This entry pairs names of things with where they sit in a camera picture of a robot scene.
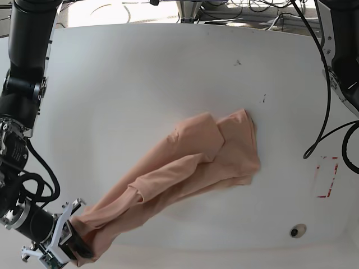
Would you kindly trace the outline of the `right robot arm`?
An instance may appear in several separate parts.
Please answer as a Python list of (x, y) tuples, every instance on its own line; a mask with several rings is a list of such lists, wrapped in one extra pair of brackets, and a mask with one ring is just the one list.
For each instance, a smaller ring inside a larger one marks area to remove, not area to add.
[(22, 259), (37, 256), (46, 268), (62, 268), (93, 251), (69, 218), (81, 200), (61, 214), (45, 207), (58, 199), (58, 179), (31, 144), (47, 89), (46, 70), (61, 1), (14, 1), (8, 55), (10, 68), (1, 92), (1, 223), (31, 240)]

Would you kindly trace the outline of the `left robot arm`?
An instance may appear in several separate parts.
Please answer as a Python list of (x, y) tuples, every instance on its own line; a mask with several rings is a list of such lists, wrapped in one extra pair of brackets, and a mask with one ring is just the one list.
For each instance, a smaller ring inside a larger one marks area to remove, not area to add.
[(358, 116), (358, 1), (316, 1), (332, 90)]

